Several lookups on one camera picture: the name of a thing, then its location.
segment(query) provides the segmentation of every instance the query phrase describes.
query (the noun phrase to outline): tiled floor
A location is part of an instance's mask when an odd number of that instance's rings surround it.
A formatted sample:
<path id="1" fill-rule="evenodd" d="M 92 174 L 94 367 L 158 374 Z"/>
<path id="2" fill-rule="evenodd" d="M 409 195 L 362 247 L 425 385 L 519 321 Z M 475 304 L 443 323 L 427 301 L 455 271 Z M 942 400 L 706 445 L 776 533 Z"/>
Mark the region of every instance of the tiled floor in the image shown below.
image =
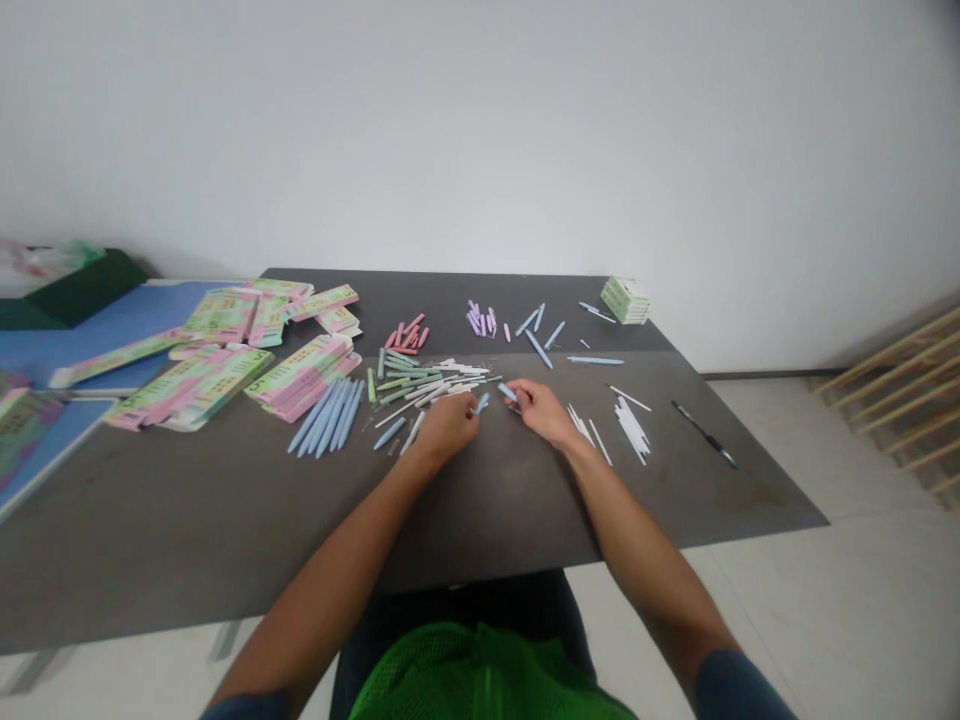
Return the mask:
<path id="1" fill-rule="evenodd" d="M 685 553 L 744 650 L 803 718 L 960 717 L 960 518 L 804 382 L 713 387 L 833 523 Z M 693 717 L 606 567 L 567 575 L 601 684 L 639 717 Z M 230 662 L 208 661 L 217 632 L 78 647 L 29 694 L 0 698 L 0 716 L 195 717 Z M 0 658 L 0 688 L 19 665 Z M 332 675 L 304 717 L 326 717 Z"/>

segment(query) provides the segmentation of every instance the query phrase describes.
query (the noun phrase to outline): dark tabletop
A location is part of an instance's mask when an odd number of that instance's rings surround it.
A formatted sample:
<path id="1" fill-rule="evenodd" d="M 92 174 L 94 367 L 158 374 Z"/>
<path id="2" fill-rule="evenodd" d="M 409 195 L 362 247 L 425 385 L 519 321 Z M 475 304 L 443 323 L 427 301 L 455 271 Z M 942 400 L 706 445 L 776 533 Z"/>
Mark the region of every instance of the dark tabletop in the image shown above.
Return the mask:
<path id="1" fill-rule="evenodd" d="M 270 270 L 266 277 L 344 282 L 368 359 L 400 322 L 425 312 L 424 360 L 486 363 L 507 377 L 549 383 L 592 418 L 614 468 L 681 547 L 825 525 L 810 503 L 653 323 L 623 327 L 584 312 L 600 307 L 605 278 Z M 521 323 L 541 302 L 538 337 L 565 320 L 554 370 L 525 339 L 474 336 L 467 299 Z M 288 328 L 286 356 L 320 332 Z M 586 340 L 587 351 L 577 342 Z M 577 366 L 602 354 L 621 366 Z M 612 382 L 649 405 L 635 408 L 651 440 L 641 466 L 613 414 Z M 381 578 L 407 591 L 599 559 L 573 478 L 561 458 L 509 413 L 495 388 L 477 439 L 426 489 Z M 733 470 L 670 405 L 682 403 L 730 450 Z M 389 412 L 382 411 L 377 418 Z M 407 416 L 414 417 L 414 411 Z M 381 431 L 361 406 L 346 447 L 320 460 L 286 447 L 298 424 L 245 396 L 202 430 L 101 427 L 0 525 L 0 654 L 258 615 L 313 550 L 370 492 L 395 458 L 372 450 Z"/>

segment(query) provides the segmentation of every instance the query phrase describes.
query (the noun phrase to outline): pen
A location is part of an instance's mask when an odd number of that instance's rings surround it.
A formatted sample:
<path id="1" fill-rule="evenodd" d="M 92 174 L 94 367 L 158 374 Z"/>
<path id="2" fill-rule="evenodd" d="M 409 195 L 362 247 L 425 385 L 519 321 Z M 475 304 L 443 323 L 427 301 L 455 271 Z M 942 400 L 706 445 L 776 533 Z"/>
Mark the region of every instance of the pen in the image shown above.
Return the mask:
<path id="1" fill-rule="evenodd" d="M 683 415 L 687 420 L 690 421 L 691 425 L 693 425 L 697 430 L 700 431 L 700 434 L 703 435 L 703 437 L 706 438 L 706 441 L 713 446 L 713 449 L 716 450 L 721 455 L 723 455 L 724 459 L 728 463 L 730 463 L 730 467 L 732 467 L 734 470 L 739 470 L 739 468 L 737 467 L 736 461 L 733 459 L 730 453 L 727 452 L 727 449 L 720 444 L 719 440 L 717 440 L 713 435 L 711 435 L 706 430 L 704 430 L 703 427 L 700 425 L 700 423 L 698 423 L 696 420 L 693 419 L 693 415 L 688 413 L 686 408 L 683 407 L 683 405 L 678 403 L 676 400 L 671 400 L 670 402 L 673 403 L 673 406 L 680 411 L 681 415 Z"/>

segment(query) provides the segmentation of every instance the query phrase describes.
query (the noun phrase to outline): green mesh bag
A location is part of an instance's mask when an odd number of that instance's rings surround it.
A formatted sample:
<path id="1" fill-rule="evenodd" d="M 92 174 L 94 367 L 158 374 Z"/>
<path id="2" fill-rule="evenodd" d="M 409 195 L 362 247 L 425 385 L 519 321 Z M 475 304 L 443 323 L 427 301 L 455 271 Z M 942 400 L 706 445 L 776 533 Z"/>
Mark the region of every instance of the green mesh bag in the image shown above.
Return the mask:
<path id="1" fill-rule="evenodd" d="M 559 640 L 532 643 L 480 624 L 418 628 L 370 673 L 351 720 L 635 718 L 563 654 Z"/>

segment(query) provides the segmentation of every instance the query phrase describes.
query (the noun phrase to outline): white wall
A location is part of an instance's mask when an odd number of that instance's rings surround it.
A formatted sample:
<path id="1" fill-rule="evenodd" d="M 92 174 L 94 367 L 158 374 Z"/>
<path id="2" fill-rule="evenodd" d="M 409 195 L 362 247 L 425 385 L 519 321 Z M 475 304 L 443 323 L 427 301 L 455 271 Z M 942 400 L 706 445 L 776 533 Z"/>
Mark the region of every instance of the white wall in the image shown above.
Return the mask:
<path id="1" fill-rule="evenodd" d="M 106 240 L 168 276 L 617 271 L 700 370 L 829 365 L 960 286 L 951 20 L 0 0 L 0 234 Z"/>

